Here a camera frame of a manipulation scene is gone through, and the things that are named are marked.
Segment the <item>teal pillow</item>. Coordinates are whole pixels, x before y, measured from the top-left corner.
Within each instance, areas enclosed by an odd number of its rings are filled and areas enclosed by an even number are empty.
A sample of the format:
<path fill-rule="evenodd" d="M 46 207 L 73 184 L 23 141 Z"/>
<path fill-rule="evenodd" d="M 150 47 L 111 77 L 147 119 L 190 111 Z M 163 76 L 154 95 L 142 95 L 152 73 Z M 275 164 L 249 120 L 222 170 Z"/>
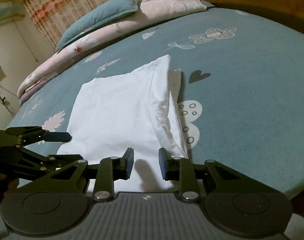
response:
<path fill-rule="evenodd" d="M 64 48 L 75 40 L 108 24 L 138 11 L 141 0 L 109 0 L 73 23 L 62 35 L 56 50 Z"/>

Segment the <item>pink floral folded quilt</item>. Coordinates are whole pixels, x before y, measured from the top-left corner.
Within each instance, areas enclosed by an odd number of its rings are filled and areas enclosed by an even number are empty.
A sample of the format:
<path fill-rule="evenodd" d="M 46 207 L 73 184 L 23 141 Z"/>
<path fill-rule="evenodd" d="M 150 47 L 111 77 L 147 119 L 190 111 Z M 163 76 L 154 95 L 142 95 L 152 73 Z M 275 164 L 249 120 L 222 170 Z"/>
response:
<path fill-rule="evenodd" d="M 39 65 L 19 86 L 19 104 L 28 101 L 51 79 L 91 53 L 102 50 L 141 29 L 206 9 L 207 6 L 201 0 L 143 0 L 139 3 L 138 11 L 115 23 L 90 31 L 72 44 L 59 49 Z"/>

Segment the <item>white long sleeve shirt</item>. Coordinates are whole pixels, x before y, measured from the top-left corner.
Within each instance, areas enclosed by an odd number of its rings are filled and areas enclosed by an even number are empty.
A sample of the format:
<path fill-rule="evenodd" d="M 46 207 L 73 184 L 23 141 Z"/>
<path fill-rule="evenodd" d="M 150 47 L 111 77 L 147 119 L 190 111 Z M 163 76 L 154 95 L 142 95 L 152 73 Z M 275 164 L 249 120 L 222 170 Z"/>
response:
<path fill-rule="evenodd" d="M 181 72 L 170 68 L 164 55 L 132 72 L 95 78 L 82 85 L 70 114 L 72 139 L 59 154 L 79 154 L 89 164 L 121 157 L 134 150 L 128 180 L 118 180 L 116 191 L 170 191 L 172 181 L 162 178 L 159 149 L 174 157 L 187 157 L 177 113 Z"/>

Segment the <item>teal floral bed sheet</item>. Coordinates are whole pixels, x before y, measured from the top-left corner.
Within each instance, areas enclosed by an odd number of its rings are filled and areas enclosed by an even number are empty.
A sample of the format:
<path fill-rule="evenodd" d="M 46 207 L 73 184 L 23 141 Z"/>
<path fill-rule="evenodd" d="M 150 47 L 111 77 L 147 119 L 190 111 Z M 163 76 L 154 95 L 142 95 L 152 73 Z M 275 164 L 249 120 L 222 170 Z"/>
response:
<path fill-rule="evenodd" d="M 304 190 L 304 35 L 212 5 L 136 32 L 72 65 L 23 103 L 10 126 L 67 127 L 83 84 L 169 55 L 187 157 L 214 159 L 289 198 Z M 29 149 L 58 154 L 59 142 Z"/>

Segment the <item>wall air conditioner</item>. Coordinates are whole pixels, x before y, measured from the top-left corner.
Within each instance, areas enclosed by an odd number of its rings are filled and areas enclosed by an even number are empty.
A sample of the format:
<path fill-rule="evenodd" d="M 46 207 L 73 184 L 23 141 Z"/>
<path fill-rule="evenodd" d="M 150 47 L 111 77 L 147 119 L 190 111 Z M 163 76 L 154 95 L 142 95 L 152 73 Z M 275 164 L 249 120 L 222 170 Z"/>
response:
<path fill-rule="evenodd" d="M 20 4 L 13 4 L 12 2 L 0 3 L 0 24 L 11 18 L 24 18 L 25 13 Z"/>

